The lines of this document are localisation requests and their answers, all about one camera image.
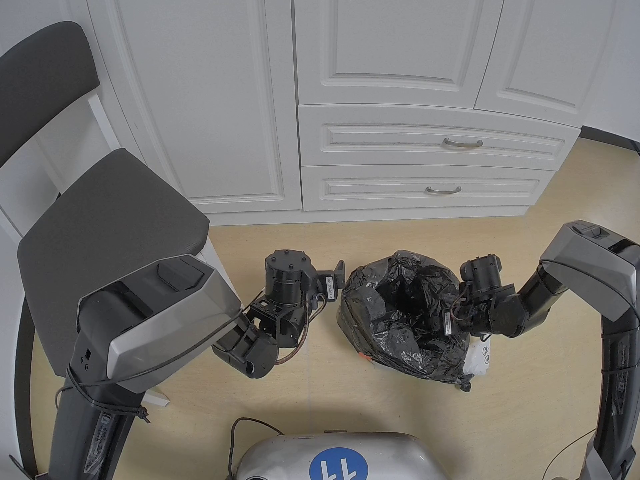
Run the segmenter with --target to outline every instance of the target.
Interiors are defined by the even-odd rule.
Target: white drawer
[[[554,174],[450,165],[331,165],[301,171],[304,210],[532,205]]]
[[[426,106],[300,105],[298,116],[304,166],[441,164],[555,171],[580,133],[548,121]]]

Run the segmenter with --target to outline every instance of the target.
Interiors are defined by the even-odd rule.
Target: drawer handle
[[[458,185],[453,190],[436,190],[435,188],[427,187],[427,190],[425,190],[425,192],[428,192],[429,194],[439,194],[439,195],[446,196],[446,195],[450,195],[450,194],[457,194],[461,190],[462,190],[462,187],[460,187],[460,185]]]
[[[469,144],[468,142],[456,142],[455,140],[450,140],[449,137],[444,137],[444,144],[447,146],[455,146],[457,148],[479,148],[484,144],[484,142],[482,142],[482,140],[478,140],[478,142]]]

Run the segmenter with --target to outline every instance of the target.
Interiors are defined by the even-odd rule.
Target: logo on robot arm
[[[311,461],[311,480],[367,480],[369,466],[356,450],[329,448]]]

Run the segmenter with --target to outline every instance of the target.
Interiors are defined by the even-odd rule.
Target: black trash bag
[[[338,325],[353,347],[373,361],[468,392],[473,375],[462,368],[469,334],[444,336],[433,325],[442,322],[458,293],[450,269],[427,256],[398,251],[351,273],[342,290]]]

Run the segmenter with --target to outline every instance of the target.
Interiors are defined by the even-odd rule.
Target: gray chair
[[[5,53],[0,167],[78,98],[89,96],[96,113],[99,84],[87,39],[73,22],[48,26]],[[104,114],[99,124],[117,145]],[[124,149],[80,176],[18,247],[28,307],[54,372],[65,376],[82,296],[160,258],[198,254],[208,230],[201,212]]]

